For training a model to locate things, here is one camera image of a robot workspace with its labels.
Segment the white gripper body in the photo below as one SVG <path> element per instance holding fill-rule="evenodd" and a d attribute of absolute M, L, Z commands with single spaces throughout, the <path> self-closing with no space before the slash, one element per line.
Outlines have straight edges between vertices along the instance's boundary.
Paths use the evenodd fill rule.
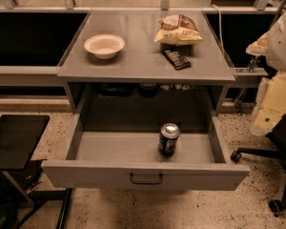
<path fill-rule="evenodd" d="M 270 56 L 275 53 L 275 42 L 274 34 L 267 31 L 246 48 L 246 53 L 253 56 Z"/>

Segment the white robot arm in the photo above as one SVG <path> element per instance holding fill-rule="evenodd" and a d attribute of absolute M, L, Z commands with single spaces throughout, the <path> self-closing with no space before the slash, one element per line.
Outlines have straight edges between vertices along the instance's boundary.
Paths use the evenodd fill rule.
<path fill-rule="evenodd" d="M 286 11 L 267 32 L 247 47 L 246 53 L 264 56 L 269 67 L 286 72 Z"/>

